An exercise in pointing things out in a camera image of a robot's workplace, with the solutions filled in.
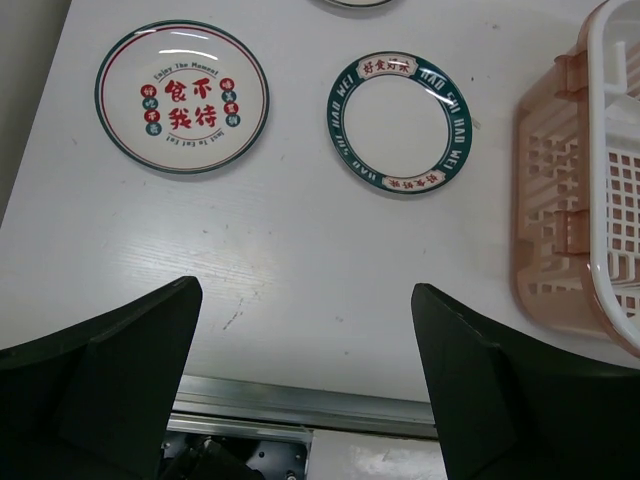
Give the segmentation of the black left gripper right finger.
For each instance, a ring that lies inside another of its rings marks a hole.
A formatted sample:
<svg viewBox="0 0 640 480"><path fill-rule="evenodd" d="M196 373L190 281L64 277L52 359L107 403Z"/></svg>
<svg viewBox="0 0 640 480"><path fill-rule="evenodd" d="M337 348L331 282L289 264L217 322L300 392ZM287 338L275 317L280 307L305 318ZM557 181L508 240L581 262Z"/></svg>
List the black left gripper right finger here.
<svg viewBox="0 0 640 480"><path fill-rule="evenodd" d="M487 318L429 284L414 331L451 479L635 479L639 373Z"/></svg>

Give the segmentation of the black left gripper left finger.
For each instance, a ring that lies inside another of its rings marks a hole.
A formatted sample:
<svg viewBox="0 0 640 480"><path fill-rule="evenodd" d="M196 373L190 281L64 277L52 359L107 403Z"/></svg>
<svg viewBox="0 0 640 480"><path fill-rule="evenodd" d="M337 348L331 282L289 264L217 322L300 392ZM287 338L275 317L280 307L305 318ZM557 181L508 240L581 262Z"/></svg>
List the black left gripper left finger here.
<svg viewBox="0 0 640 480"><path fill-rule="evenodd" d="M2 478L154 478L201 304L184 276L2 350Z"/></svg>

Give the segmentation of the white plate red Chinese characters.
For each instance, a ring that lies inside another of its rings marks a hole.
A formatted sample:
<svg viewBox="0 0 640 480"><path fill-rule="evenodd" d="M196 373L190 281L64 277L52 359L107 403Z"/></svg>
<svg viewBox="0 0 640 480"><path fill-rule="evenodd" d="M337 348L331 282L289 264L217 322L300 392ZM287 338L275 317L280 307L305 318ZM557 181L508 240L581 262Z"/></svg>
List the white plate red Chinese characters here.
<svg viewBox="0 0 640 480"><path fill-rule="evenodd" d="M271 95L253 52L193 20L144 25L121 38L95 79L99 122L131 160L169 174L203 174L246 154Z"/></svg>

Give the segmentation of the white plate orange sunburst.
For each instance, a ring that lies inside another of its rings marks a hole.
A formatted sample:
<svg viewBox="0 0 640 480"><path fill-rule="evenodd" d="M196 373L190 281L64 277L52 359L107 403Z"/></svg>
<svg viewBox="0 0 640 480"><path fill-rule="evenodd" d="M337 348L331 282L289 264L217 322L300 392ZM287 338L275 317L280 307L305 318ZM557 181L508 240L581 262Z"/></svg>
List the white plate orange sunburst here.
<svg viewBox="0 0 640 480"><path fill-rule="evenodd" d="M394 0L324 0L326 3L350 9L371 9L392 3Z"/></svg>

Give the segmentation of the white dish rack basket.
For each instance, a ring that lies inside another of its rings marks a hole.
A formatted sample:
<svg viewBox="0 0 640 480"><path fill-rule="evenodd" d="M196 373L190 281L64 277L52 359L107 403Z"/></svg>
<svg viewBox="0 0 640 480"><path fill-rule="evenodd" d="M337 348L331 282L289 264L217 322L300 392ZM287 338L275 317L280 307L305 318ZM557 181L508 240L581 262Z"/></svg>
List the white dish rack basket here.
<svg viewBox="0 0 640 480"><path fill-rule="evenodd" d="M606 1L587 28L590 271L612 327L639 337L639 4Z"/></svg>

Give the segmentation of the aluminium table edge rail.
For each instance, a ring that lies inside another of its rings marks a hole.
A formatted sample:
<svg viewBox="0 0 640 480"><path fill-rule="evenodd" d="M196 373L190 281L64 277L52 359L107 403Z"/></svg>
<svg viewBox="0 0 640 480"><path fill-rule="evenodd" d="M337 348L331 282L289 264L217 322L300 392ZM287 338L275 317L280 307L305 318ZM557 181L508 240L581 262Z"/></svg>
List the aluminium table edge rail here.
<svg viewBox="0 0 640 480"><path fill-rule="evenodd" d="M438 437L427 402L187 375L173 411L396 438Z"/></svg>

